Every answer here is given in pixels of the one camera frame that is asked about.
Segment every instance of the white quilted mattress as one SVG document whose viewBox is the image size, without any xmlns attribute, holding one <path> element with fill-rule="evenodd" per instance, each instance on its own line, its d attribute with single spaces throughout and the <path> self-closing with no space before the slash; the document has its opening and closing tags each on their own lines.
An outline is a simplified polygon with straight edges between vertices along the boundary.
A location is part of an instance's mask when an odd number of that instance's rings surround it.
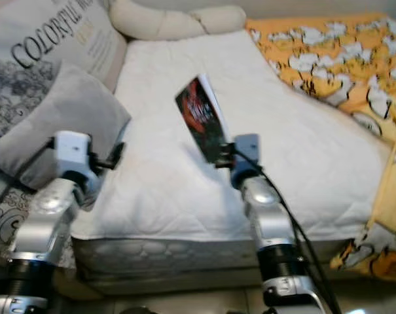
<svg viewBox="0 0 396 314">
<path fill-rule="evenodd" d="M 312 244 L 319 261 L 327 264 L 343 247 L 344 240 Z M 90 279 L 107 275 L 156 278 L 208 270 L 257 269 L 251 241 L 73 239 L 73 248 L 78 270 Z"/>
<path fill-rule="evenodd" d="M 261 164 L 314 241 L 355 236 L 370 216 L 389 147 L 352 119 L 280 82 L 245 31 L 134 41 L 115 92 L 127 144 L 77 239 L 249 239 L 228 173 L 205 164 L 174 101 L 207 73 L 231 134 L 261 136 Z"/>
</svg>

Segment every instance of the cartoon print blanket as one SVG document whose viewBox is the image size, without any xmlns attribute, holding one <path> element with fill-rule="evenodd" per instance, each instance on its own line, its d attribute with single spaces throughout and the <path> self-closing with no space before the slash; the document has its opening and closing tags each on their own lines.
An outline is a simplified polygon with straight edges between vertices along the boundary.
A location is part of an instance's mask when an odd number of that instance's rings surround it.
<svg viewBox="0 0 396 314">
<path fill-rule="evenodd" d="M 370 220 L 331 266 L 396 280 L 396 21 L 383 14 L 248 20 L 246 29 L 281 80 L 392 145 Z"/>
</svg>

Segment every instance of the book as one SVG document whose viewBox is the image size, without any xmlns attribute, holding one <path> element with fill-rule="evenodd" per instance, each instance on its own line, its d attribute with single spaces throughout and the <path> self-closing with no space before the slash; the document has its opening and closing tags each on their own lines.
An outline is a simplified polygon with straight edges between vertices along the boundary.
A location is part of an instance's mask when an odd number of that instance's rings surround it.
<svg viewBox="0 0 396 314">
<path fill-rule="evenodd" d="M 206 161 L 215 163 L 221 156 L 221 145 L 231 138 L 207 75 L 195 77 L 175 100 Z"/>
</svg>

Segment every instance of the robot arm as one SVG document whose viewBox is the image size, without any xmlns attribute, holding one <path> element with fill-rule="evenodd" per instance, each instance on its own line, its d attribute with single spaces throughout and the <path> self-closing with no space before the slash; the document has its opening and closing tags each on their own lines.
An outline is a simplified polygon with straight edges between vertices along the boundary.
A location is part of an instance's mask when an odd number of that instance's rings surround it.
<svg viewBox="0 0 396 314">
<path fill-rule="evenodd" d="M 240 135 L 234 140 L 234 150 L 257 164 L 257 135 Z M 259 175 L 254 165 L 235 156 L 231 147 L 226 147 L 225 159 L 215 164 L 220 165 L 230 168 L 231 184 L 242 194 L 263 280 L 263 300 L 270 307 L 267 313 L 325 313 L 306 272 L 306 261 L 295 245 L 291 219 L 276 189 Z"/>
<path fill-rule="evenodd" d="M 54 146 L 58 178 L 36 193 L 16 234 L 7 274 L 0 278 L 0 314 L 46 313 L 71 223 L 85 195 L 99 188 L 98 167 L 114 169 L 123 149 L 117 146 L 112 160 L 101 162 L 90 152 L 90 137 L 72 131 L 58 132 Z"/>
</svg>

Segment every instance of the printed pillow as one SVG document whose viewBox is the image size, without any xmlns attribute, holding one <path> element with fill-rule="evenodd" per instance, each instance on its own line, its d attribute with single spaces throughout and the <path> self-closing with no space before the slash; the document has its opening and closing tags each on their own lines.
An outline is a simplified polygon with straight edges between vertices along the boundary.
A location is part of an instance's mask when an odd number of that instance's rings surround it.
<svg viewBox="0 0 396 314">
<path fill-rule="evenodd" d="M 130 115 L 96 78 L 62 62 L 53 86 L 26 119 L 0 138 L 0 170 L 14 177 L 21 166 L 57 131 L 92 136 L 92 150 L 106 159 Z M 20 182 L 39 189 L 55 177 L 53 150 L 46 150 L 22 175 Z"/>
<path fill-rule="evenodd" d="M 0 60 L 18 69 L 59 61 L 78 65 L 115 89 L 126 41 L 111 25 L 103 0 L 0 0 Z"/>
</svg>

